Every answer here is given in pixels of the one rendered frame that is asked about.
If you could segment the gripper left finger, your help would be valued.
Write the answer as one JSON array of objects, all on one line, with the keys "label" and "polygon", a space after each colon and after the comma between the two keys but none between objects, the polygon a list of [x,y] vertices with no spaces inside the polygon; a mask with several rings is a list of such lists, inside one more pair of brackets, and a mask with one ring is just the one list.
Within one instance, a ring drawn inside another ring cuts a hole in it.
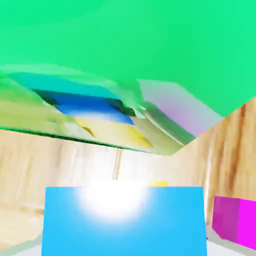
[{"label": "gripper left finger", "polygon": [[42,256],[42,234],[0,251],[0,256]]}]

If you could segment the small magenta cube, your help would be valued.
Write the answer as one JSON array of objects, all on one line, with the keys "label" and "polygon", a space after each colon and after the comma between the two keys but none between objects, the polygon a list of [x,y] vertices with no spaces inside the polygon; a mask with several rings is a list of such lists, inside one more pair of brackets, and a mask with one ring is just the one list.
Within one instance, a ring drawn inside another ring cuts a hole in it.
[{"label": "small magenta cube", "polygon": [[216,196],[212,229],[220,238],[256,251],[256,201]]}]

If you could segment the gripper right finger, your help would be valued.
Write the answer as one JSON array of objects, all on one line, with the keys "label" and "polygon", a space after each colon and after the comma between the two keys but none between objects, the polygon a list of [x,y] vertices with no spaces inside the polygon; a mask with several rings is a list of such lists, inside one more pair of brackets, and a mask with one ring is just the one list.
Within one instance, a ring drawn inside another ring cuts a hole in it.
[{"label": "gripper right finger", "polygon": [[206,226],[207,256],[256,256],[256,250],[222,239],[210,225]]}]

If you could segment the small blue cube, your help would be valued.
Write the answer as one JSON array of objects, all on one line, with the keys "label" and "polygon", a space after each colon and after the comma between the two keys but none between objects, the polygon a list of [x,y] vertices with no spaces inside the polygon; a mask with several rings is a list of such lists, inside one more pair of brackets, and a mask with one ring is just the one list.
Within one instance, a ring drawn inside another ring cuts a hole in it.
[{"label": "small blue cube", "polygon": [[41,256],[207,256],[202,187],[48,187]]}]

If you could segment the large green box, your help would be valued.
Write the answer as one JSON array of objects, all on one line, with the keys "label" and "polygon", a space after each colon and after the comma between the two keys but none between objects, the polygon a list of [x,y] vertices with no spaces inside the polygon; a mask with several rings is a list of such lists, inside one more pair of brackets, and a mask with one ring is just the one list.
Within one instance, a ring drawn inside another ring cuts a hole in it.
[{"label": "large green box", "polygon": [[0,0],[0,129],[170,156],[256,97],[256,0]]}]

